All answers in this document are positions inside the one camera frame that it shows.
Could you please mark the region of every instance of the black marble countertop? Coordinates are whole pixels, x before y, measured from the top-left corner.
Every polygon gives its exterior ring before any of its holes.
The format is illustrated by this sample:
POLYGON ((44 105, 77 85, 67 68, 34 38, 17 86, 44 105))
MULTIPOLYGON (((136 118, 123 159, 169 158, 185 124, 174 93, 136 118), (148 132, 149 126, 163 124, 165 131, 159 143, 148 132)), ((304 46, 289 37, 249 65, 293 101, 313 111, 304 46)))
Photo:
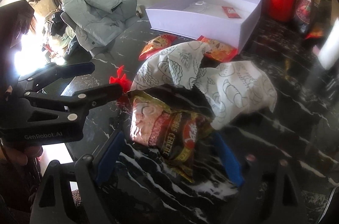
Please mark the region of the black marble countertop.
MULTIPOLYGON (((96 56, 91 75, 76 77, 64 95, 108 83, 124 65, 133 80, 144 45, 161 35, 139 20, 115 41, 112 50, 96 56)), ((174 43, 188 41, 179 37, 174 43)), ((339 182, 339 108, 335 72, 325 72, 299 35, 285 25, 261 18, 246 47, 234 60, 251 60, 271 79, 278 93, 273 113, 268 109, 243 115, 224 129, 243 148, 263 161, 285 158, 304 197, 309 223, 322 214, 339 182)), ((92 109, 84 138, 67 143, 74 160, 94 156, 115 129, 129 132, 129 112, 114 102, 92 109)), ((220 215, 238 190, 232 185, 211 145, 201 140, 194 154, 193 184, 171 171, 156 149, 127 142, 116 171, 101 186, 112 215, 121 223, 220 223, 220 215)))

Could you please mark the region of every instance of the white paper bag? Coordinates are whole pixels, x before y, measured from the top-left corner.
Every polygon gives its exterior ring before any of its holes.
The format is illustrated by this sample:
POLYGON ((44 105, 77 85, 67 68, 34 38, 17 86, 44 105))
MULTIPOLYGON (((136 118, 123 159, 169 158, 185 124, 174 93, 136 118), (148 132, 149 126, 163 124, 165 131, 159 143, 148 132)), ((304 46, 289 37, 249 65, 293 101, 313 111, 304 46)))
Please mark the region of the white paper bag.
POLYGON ((273 111, 277 92, 267 75, 250 61, 222 63, 216 68, 199 68, 207 43, 180 43, 147 59, 137 72, 131 91, 163 84, 192 89, 205 95, 215 114, 211 123, 221 129, 240 113, 264 107, 273 111))

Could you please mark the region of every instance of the printed food illustration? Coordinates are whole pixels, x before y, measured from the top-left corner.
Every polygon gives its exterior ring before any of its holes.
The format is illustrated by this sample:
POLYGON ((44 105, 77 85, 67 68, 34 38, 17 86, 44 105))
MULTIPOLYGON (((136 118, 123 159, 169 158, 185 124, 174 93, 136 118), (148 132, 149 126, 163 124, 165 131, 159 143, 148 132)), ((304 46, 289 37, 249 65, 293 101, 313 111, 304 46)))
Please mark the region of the printed food illustration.
POLYGON ((303 22, 310 23, 310 13, 311 13, 311 0, 297 0, 296 1, 296 11, 295 14, 303 22))
POLYGON ((210 46, 211 50, 205 53, 206 57, 215 59, 219 62, 229 62, 238 53, 238 49, 225 43, 218 42, 217 40, 209 39, 204 36, 200 36, 198 41, 206 42, 210 46))
POLYGON ((156 52, 165 49, 172 45, 172 42, 176 39, 176 36, 164 34, 161 36, 156 37, 149 41, 144 49, 142 50, 139 60, 143 61, 148 59, 150 56, 154 55, 156 52))

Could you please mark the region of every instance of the red bow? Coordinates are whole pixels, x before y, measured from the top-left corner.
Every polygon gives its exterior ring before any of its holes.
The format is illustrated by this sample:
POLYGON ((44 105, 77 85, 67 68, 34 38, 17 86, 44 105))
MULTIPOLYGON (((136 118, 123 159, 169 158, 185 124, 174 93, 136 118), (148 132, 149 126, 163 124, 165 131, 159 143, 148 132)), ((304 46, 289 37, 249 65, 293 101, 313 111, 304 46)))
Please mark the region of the red bow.
POLYGON ((131 86, 132 86, 132 82, 127 79, 126 74, 122 75, 124 66, 121 66, 118 68, 117 70, 117 75, 118 77, 110 77, 110 84, 120 84, 122 87, 122 91, 124 93, 127 93, 128 91, 130 91, 131 86))

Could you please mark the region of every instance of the gray puffer jacket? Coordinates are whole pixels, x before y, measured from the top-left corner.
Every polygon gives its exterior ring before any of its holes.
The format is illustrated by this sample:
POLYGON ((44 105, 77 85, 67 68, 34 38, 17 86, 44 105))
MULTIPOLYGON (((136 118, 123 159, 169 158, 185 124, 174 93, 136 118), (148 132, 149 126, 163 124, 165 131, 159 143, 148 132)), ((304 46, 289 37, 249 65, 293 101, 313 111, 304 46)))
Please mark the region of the gray puffer jacket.
POLYGON ((138 20, 137 0, 64 0, 63 8, 87 51, 106 46, 138 20))

